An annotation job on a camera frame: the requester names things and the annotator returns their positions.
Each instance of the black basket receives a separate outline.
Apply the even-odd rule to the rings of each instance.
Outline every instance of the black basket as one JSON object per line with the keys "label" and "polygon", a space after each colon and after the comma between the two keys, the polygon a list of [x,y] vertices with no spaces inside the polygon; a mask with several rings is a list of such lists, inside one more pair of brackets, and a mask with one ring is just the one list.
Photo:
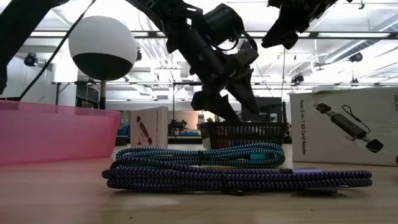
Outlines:
{"label": "black basket", "polygon": [[207,122],[199,124],[203,147],[221,149],[260,142],[282,145],[286,123]]}

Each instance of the blue braided cable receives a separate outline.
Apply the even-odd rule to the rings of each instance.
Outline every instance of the blue braided cable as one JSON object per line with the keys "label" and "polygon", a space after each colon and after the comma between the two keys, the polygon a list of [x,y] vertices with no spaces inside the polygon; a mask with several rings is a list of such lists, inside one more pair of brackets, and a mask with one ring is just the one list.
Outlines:
{"label": "blue braided cable", "polygon": [[274,143],[257,143],[208,151],[129,148],[123,149],[116,154],[116,159],[131,157],[176,162],[187,166],[231,166],[243,168],[275,168],[285,162],[285,154],[282,147]]}
{"label": "blue braided cable", "polygon": [[368,171],[285,173],[282,170],[207,169],[140,157],[115,160],[102,176],[108,187],[142,192],[188,192],[240,189],[247,191],[304,190],[319,187],[367,187]]}
{"label": "blue braided cable", "polygon": [[[263,158],[250,160],[245,158]],[[171,149],[125,149],[102,176],[107,186],[138,192],[190,192],[226,189],[246,191],[304,190],[324,187],[367,187],[372,185],[368,171],[298,173],[264,169],[208,169],[192,167],[234,166],[275,167],[285,156],[272,143],[236,146],[211,151]]]}

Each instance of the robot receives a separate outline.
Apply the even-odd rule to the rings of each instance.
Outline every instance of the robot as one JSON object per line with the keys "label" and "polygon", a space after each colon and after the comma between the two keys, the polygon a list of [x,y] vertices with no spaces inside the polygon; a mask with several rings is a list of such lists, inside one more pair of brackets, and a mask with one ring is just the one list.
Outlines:
{"label": "robot", "polygon": [[[166,35],[168,52],[171,54],[179,50],[191,66],[190,73],[198,75],[203,86],[202,91],[193,96],[194,110],[210,111],[228,121],[240,121],[228,102],[228,95],[220,95],[222,89],[227,89],[251,113],[259,113],[250,83],[253,72],[250,64],[259,56],[257,44],[244,30],[242,18],[232,8],[220,4],[203,14],[202,9],[183,0],[126,1],[145,13]],[[66,2],[68,0],[13,0],[2,12],[0,94],[7,83],[7,64],[46,13]],[[270,0],[270,6],[280,9],[280,16],[263,38],[262,46],[282,44],[287,49],[292,48],[298,39],[296,32],[304,32],[309,23],[335,2],[337,0]],[[236,54],[225,54],[225,50],[218,47],[226,40],[235,41],[237,45],[242,35],[251,48]]]}

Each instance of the card reader image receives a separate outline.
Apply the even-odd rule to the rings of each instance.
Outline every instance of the card reader image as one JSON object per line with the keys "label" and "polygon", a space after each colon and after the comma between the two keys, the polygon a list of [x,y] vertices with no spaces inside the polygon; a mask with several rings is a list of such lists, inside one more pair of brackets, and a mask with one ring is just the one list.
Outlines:
{"label": "card reader image", "polygon": [[147,129],[145,128],[145,125],[142,123],[140,116],[137,117],[137,122],[139,124],[139,129],[140,129],[140,133],[142,136],[142,140],[145,141],[145,139],[147,139],[148,143],[152,144],[152,139],[149,137],[149,133],[148,133]]}
{"label": "card reader image", "polygon": [[330,106],[320,103],[316,106],[316,110],[319,111],[321,114],[325,114],[330,117],[331,122],[335,125],[339,126],[343,131],[349,134],[353,140],[360,139],[366,143],[366,149],[373,153],[379,152],[384,145],[377,139],[370,140],[368,138],[368,134],[371,132],[368,126],[366,126],[359,118],[355,117],[352,113],[352,109],[348,105],[343,105],[342,109],[347,112],[352,118],[354,118],[358,123],[362,124],[363,126],[368,129],[365,131],[363,128],[359,127],[357,124],[352,122],[350,119],[345,117],[342,114],[334,112]]}

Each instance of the pink storage container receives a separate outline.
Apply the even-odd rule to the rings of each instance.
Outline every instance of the pink storage container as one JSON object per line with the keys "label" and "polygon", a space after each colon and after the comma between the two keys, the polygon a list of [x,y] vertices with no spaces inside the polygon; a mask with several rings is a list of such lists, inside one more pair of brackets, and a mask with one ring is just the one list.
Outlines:
{"label": "pink storage container", "polygon": [[120,112],[0,100],[0,165],[109,157]]}

